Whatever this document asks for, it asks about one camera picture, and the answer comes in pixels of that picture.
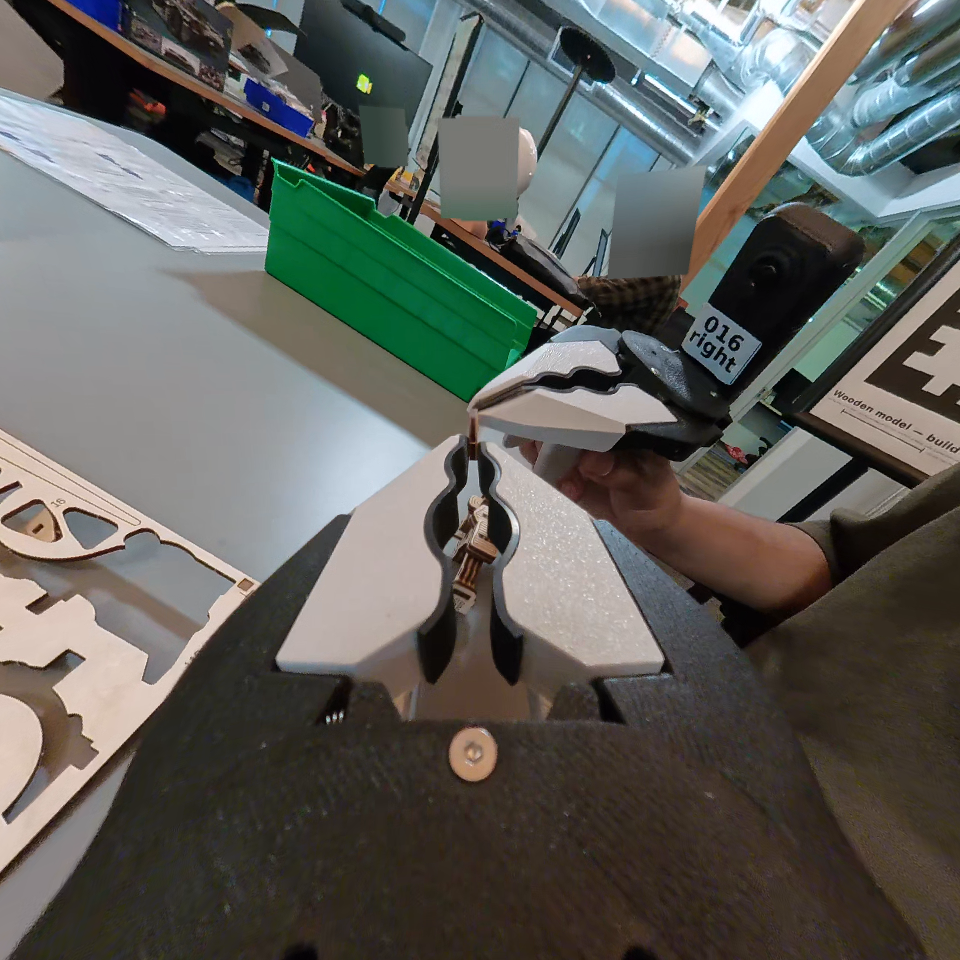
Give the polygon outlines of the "laser-cut wooden sheet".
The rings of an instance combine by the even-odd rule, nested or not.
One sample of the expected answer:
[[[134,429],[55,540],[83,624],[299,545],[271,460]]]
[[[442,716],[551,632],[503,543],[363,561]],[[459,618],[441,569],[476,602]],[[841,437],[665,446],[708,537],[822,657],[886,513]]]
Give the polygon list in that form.
[[[90,561],[151,534],[217,574],[226,590],[170,667],[147,681],[148,653],[97,621],[82,595],[50,603],[2,575],[1,864],[6,874],[158,710],[259,582],[70,469],[2,432],[2,550],[44,565]]]

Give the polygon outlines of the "wooden post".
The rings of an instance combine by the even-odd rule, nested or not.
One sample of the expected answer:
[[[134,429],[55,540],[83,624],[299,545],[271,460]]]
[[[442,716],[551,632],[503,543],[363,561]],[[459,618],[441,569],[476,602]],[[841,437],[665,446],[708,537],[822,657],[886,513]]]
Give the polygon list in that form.
[[[681,295],[883,31],[909,6],[909,1],[858,1],[851,6],[700,214]]]

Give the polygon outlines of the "small wooden model part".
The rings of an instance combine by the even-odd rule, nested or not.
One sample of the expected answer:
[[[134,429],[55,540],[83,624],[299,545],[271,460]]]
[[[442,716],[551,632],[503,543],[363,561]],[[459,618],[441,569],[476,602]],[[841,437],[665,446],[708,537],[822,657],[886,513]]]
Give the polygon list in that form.
[[[452,584],[454,610],[466,615],[477,598],[477,582],[485,566],[499,556],[498,548],[489,536],[490,504],[481,494],[472,495],[466,502],[466,514],[454,534],[455,549],[452,564],[455,575]]]

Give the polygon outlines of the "printed paper sheet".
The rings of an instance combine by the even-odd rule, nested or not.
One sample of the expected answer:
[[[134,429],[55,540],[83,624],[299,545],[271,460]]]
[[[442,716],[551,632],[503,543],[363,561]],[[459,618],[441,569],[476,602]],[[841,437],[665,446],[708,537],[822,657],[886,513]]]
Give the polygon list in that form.
[[[267,251],[267,227],[86,119],[2,97],[1,149],[174,249]]]

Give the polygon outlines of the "small blue bin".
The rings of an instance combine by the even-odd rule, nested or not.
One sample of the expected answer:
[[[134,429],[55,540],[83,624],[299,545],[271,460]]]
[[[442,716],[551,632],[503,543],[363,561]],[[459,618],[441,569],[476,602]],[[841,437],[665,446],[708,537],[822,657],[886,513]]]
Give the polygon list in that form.
[[[259,114],[298,137],[308,138],[314,129],[312,113],[299,100],[294,98],[289,102],[282,94],[253,77],[247,77],[244,82],[244,97]]]

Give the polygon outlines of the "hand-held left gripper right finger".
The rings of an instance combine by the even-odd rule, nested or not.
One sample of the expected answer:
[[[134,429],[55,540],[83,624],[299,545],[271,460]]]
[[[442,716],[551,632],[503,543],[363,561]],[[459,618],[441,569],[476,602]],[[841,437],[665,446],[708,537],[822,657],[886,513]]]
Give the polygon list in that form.
[[[594,519],[492,442],[480,445],[494,564],[490,647],[505,680],[564,687],[660,673],[665,655]]]

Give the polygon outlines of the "black monitor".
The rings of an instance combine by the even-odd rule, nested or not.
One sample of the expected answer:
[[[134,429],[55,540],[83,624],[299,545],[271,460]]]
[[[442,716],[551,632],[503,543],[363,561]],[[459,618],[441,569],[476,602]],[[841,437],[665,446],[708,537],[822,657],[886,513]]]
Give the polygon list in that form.
[[[305,1],[294,56],[338,106],[402,108],[408,127],[424,97],[431,64],[408,49],[404,32],[359,1]]]

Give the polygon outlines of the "person's right forearm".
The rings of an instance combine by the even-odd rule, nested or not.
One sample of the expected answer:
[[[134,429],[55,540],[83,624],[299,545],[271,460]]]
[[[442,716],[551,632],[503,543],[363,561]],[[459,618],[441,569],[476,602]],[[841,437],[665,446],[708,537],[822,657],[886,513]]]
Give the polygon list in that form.
[[[826,555],[803,530],[682,495],[645,548],[682,575],[765,615],[789,617],[833,587]]]

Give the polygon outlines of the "wooden background table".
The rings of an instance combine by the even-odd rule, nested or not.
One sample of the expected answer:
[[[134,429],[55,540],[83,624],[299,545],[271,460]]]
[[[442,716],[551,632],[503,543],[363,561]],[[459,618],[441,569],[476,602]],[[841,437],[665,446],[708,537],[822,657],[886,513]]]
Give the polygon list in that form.
[[[109,29],[106,25],[92,18],[71,3],[65,1],[50,1],[49,6],[57,9],[64,16],[78,24],[79,27],[87,30],[92,36],[106,42],[112,49],[118,51],[139,66],[149,70],[152,74],[162,77],[180,89],[188,91],[203,101],[227,111],[230,116],[254,126],[264,135],[279,138],[285,143],[306,151],[319,165],[336,168],[344,174],[353,177],[356,182],[360,181],[367,174],[366,170],[350,164],[341,156],[329,150],[322,141],[299,136],[293,131],[278,125],[275,121],[268,119],[264,114],[252,108],[245,100],[236,100],[222,91],[205,85],[200,79],[194,78],[179,69],[173,62],[130,42],[121,33]],[[443,217],[436,206],[425,202],[419,209],[419,212],[427,216],[435,225],[436,229],[442,234],[454,237],[462,247],[470,248],[472,251],[469,258],[470,261],[479,258],[484,265],[492,265],[500,272],[511,276],[514,279],[515,286],[518,287],[521,293],[534,295],[535,304],[541,301],[546,302],[548,304],[546,307],[548,313],[556,309],[566,312],[575,322],[582,321],[587,311],[586,306],[578,303],[575,299],[571,299],[568,296],[554,291],[545,283],[535,278],[529,271],[523,270],[517,264],[505,258],[490,243],[471,233],[460,222]]]

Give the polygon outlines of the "dark photo board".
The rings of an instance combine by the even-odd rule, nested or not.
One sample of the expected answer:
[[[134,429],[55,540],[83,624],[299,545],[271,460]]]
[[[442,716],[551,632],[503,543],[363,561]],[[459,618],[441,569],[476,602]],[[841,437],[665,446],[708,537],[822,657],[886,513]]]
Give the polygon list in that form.
[[[224,90],[234,25],[210,2],[122,1],[121,32],[211,90]]]

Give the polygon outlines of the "grey desk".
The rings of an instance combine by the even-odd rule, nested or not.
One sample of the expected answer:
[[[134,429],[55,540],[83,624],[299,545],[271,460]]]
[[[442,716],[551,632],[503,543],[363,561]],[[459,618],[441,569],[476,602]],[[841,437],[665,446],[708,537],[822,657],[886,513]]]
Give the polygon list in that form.
[[[6,958],[494,958],[521,929],[508,784],[450,761],[466,721],[417,686],[283,671],[277,654],[353,511],[467,403],[263,269],[184,263],[123,223],[45,231],[90,202],[5,154],[2,421],[33,449],[259,583],[134,735],[97,831]],[[330,378],[235,325],[330,319]]]

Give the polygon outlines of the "silver ventilation duct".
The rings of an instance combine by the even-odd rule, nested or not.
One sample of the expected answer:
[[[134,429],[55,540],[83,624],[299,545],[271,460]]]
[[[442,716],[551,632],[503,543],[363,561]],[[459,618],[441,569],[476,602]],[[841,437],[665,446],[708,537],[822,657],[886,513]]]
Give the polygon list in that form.
[[[959,3],[914,2],[870,48],[805,141],[834,172],[878,172],[958,127]]]

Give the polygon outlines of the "person's olive shirt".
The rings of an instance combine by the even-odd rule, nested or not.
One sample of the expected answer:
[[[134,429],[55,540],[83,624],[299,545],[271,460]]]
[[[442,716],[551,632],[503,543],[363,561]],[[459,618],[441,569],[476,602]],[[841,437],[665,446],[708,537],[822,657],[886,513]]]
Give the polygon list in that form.
[[[929,958],[959,957],[959,474],[797,524],[832,588],[750,643],[827,804]]]

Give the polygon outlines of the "green plastic bin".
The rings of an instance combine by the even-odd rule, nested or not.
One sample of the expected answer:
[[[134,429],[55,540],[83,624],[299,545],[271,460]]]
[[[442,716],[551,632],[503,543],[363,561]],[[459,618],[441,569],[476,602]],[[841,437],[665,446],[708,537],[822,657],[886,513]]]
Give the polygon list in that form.
[[[269,276],[465,402],[522,356],[532,304],[371,198],[272,169]]]

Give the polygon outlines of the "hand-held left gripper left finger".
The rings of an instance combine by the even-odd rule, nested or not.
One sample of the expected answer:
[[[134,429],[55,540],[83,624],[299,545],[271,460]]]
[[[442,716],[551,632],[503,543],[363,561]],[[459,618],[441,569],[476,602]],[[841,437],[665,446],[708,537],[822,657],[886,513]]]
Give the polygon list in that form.
[[[281,670],[438,681],[457,637],[445,547],[468,473],[467,438],[449,437],[352,512],[276,654]]]

